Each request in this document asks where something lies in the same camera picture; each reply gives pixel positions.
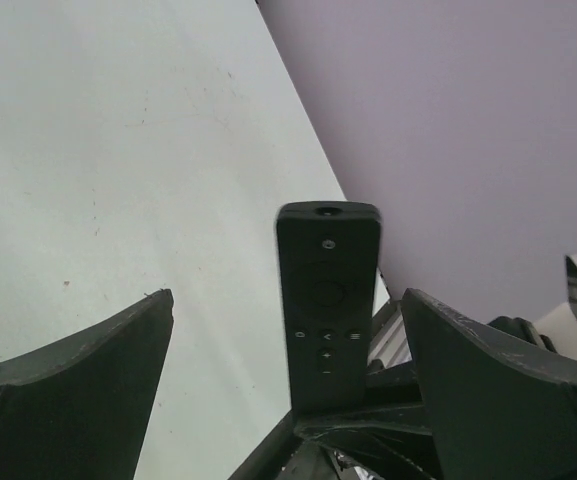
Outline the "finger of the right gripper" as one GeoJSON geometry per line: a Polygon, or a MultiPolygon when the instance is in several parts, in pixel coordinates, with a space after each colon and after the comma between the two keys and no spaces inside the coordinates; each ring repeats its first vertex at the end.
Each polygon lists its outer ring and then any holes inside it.
{"type": "Polygon", "coordinates": [[[345,411],[287,413],[232,479],[441,479],[442,467],[413,369],[367,375],[364,401],[345,411]]]}

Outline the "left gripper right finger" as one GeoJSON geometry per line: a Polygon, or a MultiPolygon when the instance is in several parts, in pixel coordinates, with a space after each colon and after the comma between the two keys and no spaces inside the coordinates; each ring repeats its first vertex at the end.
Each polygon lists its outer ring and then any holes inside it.
{"type": "Polygon", "coordinates": [[[577,479],[577,361],[409,289],[407,340],[447,479],[577,479]]]}

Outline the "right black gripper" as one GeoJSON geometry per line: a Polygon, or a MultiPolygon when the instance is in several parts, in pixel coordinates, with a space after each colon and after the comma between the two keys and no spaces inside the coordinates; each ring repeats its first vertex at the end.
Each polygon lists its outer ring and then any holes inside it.
{"type": "Polygon", "coordinates": [[[492,320],[489,326],[544,350],[557,352],[551,339],[540,334],[531,322],[523,318],[500,316],[492,320]]]}

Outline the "black remote control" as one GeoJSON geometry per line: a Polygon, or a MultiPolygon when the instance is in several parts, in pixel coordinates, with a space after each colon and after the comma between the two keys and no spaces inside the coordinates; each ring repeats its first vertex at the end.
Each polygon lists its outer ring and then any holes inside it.
{"type": "Polygon", "coordinates": [[[354,406],[365,392],[380,212],[359,202],[288,203],[275,234],[291,409],[354,406]]]}

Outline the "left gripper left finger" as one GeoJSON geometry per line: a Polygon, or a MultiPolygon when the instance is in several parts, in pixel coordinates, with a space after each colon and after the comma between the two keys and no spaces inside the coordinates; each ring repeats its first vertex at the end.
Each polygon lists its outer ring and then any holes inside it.
{"type": "Polygon", "coordinates": [[[0,363],[0,479],[134,477],[174,325],[162,289],[0,363]]]}

